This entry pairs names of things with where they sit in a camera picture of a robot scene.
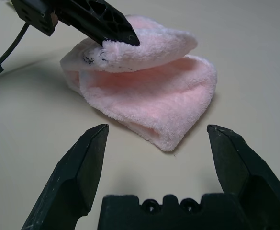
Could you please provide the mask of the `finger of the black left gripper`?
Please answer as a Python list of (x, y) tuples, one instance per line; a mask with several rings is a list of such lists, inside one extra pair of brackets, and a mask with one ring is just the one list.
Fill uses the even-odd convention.
[(139, 46), (140, 41), (127, 18), (104, 0), (85, 0), (84, 7), (92, 17), (106, 24), (111, 32), (116, 33), (116, 41), (132, 46)]

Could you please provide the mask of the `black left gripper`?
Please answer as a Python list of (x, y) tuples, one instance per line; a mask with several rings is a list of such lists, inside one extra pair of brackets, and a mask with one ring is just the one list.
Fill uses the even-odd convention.
[(18, 16), (43, 34), (51, 36), (59, 21), (73, 26), (93, 41), (102, 45), (104, 41), (116, 41), (116, 33), (106, 24), (82, 11), (74, 11), (72, 0), (13, 0)]

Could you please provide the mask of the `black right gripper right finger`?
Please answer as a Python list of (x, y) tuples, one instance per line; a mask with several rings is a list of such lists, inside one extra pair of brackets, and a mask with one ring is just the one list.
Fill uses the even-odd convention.
[(223, 192), (237, 196), (252, 228), (280, 230), (280, 181), (243, 137), (218, 125), (207, 132)]

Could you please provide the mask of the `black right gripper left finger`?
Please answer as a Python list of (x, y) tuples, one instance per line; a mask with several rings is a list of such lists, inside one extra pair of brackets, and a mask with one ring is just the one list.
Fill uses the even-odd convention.
[(108, 124), (85, 131), (61, 158), (25, 221), (24, 230), (73, 230), (92, 209), (99, 185)]

